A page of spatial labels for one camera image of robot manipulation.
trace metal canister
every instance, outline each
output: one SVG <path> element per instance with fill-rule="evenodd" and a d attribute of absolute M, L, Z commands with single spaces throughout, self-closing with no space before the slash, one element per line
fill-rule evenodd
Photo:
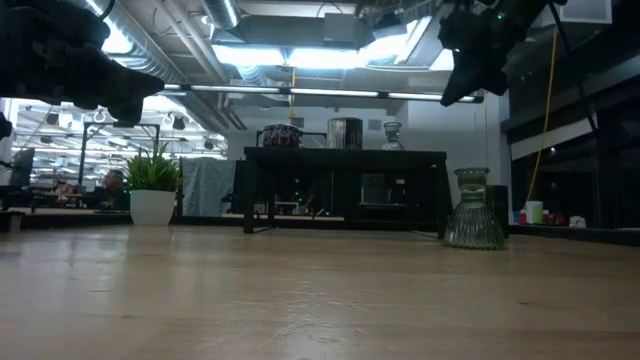
<path fill-rule="evenodd" d="M 350 117 L 329 120 L 327 148 L 362 150 L 362 120 Z"/>

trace glass vase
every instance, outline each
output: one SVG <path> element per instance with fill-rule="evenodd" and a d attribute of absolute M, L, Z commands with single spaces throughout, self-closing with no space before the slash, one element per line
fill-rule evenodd
<path fill-rule="evenodd" d="M 384 125 L 384 133 L 387 135 L 387 143 L 382 145 L 382 150 L 404 150 L 400 141 L 398 141 L 398 136 L 400 135 L 400 127 L 402 124 L 396 121 L 385 123 Z"/>
<path fill-rule="evenodd" d="M 447 224 L 444 245 L 463 249 L 503 250 L 507 243 L 498 219 L 485 204 L 487 168 L 455 171 L 461 200 Z"/>

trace desk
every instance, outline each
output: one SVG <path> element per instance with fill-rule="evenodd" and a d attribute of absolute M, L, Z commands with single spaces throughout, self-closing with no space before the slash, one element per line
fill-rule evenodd
<path fill-rule="evenodd" d="M 332 171 L 347 173 L 404 174 L 407 186 L 407 230 L 415 230 L 416 188 L 428 176 L 428 169 L 436 168 L 438 237 L 444 237 L 447 215 L 452 211 L 451 192 L 446 169 L 447 154 L 433 151 L 383 151 L 339 149 L 256 148 L 244 150 L 244 232 L 254 229 L 253 209 L 258 181 L 267 184 L 267 213 L 270 226 L 276 227 L 272 174 L 285 170 Z"/>

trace wooden table surface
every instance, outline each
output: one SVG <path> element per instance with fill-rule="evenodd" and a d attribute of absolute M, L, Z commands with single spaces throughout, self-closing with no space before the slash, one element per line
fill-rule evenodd
<path fill-rule="evenodd" d="M 0 237 L 0 359 L 640 359 L 640 252 L 513 236 L 100 227 Z"/>

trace white wall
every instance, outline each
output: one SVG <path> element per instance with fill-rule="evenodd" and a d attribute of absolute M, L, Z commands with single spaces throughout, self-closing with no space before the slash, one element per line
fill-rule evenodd
<path fill-rule="evenodd" d="M 245 146 L 255 146 L 256 131 L 262 130 L 270 124 L 289 124 L 288 108 L 271 108 L 260 110 L 257 107 L 236 107 L 236 114 L 242 119 L 249 130 L 235 131 L 228 134 L 229 150 L 227 158 L 229 160 L 239 160 L 244 155 Z M 334 109 L 326 108 L 297 108 L 296 117 L 305 119 L 304 131 L 306 132 L 327 132 L 327 121 L 336 117 L 355 117 L 364 121 L 363 148 L 381 149 L 386 142 L 384 131 L 367 130 L 367 121 L 371 119 L 382 120 L 382 123 L 396 121 L 394 116 L 389 116 L 384 109 Z"/>
<path fill-rule="evenodd" d="M 406 150 L 445 151 L 454 205 L 460 201 L 455 169 L 488 167 L 489 184 L 511 184 L 511 159 L 500 122 L 509 117 L 508 96 L 487 95 L 482 104 L 443 107 L 411 101 L 397 119 L 407 123 L 400 134 Z"/>
<path fill-rule="evenodd" d="M 256 107 L 237 107 L 236 113 L 245 122 L 248 131 L 231 132 L 228 136 L 230 160 L 241 159 L 245 146 L 255 146 L 255 132 L 265 125 L 289 123 L 287 108 L 271 108 L 267 111 Z M 509 117 L 508 95 L 487 95 L 482 104 L 455 104 L 448 108 L 437 102 L 410 101 L 396 114 L 389 116 L 382 109 L 334 109 L 300 108 L 298 117 L 305 118 L 307 132 L 326 132 L 327 120 L 350 116 L 365 121 L 363 147 L 381 149 L 386 142 L 384 130 L 367 130 L 367 120 L 379 119 L 382 123 L 402 123 L 400 142 L 406 150 L 445 151 L 447 170 L 454 205 L 460 201 L 457 179 L 453 171 L 458 168 L 483 166 L 490 169 L 489 183 L 511 184 L 511 158 L 506 136 L 500 132 L 500 122 Z"/>

